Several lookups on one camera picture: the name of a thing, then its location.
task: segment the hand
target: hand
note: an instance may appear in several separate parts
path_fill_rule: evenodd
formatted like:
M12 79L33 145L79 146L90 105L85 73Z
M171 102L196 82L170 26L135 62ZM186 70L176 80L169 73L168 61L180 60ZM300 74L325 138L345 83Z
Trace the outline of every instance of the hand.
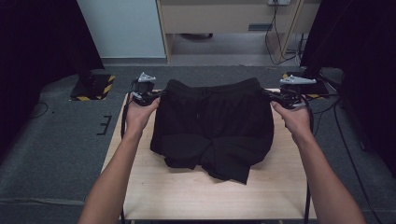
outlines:
M155 99L151 105L141 106L135 102L128 105L128 114L126 116L127 132L135 129L136 131L143 131L149 121L151 113L157 109L160 104L160 98Z
M295 135L311 133L309 112L305 106L289 110L283 108L277 102L271 102L271 105L282 116L282 119L285 120L286 127L293 135L293 138Z

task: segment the forearm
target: forearm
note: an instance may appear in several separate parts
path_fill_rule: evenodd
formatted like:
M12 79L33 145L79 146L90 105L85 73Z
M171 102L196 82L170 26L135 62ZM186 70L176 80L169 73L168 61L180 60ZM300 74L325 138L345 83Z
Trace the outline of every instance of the forearm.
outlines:
M300 150L319 223L365 223L360 208L311 134L293 137Z
M141 131L129 130L94 183L78 223L115 223L125 199Z

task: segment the electrical outlet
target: electrical outlet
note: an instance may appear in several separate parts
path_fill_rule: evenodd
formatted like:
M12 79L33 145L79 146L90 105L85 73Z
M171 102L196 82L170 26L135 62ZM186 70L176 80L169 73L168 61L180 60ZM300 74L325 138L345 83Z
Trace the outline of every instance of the electrical outlet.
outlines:
M268 0L268 5L273 6L274 4L279 6L287 6L290 5L290 0Z

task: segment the shorts waistband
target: shorts waistband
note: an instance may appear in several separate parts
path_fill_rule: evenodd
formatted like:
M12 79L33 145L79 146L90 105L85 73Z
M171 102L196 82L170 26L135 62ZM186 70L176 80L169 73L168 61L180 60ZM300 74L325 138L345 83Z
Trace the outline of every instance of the shorts waistband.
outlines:
M190 97L198 97L203 94L203 92L218 92L218 93L241 93L244 91L252 92L261 90L259 80L257 78L249 78L234 84L223 85L223 86L213 86L213 87L189 87L186 84L171 79L167 83L166 91L172 91L176 94L183 94Z

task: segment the gray carpet floor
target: gray carpet floor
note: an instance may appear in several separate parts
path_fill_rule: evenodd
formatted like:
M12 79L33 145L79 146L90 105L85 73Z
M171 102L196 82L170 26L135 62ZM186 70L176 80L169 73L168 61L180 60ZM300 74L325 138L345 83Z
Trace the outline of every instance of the gray carpet floor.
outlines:
M77 222L81 204L101 172L124 95L131 81L142 72L157 78L155 89L165 88L171 78L193 87L232 84L250 77L256 77L264 88L278 88L284 73L301 71L301 68L128 66L107 67L106 70L116 78L103 101L69 101L77 76L51 83L42 90L40 104L37 104L32 118L26 122L0 167L0 224ZM324 71L324 74L340 77L340 71L332 69ZM322 111L336 99L337 96L314 100L312 109L314 112ZM315 115L317 139L329 163L361 206L368 223L376 223L370 206L383 223L396 222L396 180L374 152L361 150L346 111L337 106L336 112L370 204L362 193L332 110ZM111 121L106 134L98 135L104 131L101 124L107 122L107 117L111 117ZM59 200L56 203L67 205L49 204L52 201L15 201L33 198ZM263 220L262 223L278 221ZM284 220L283 223L302 221Z

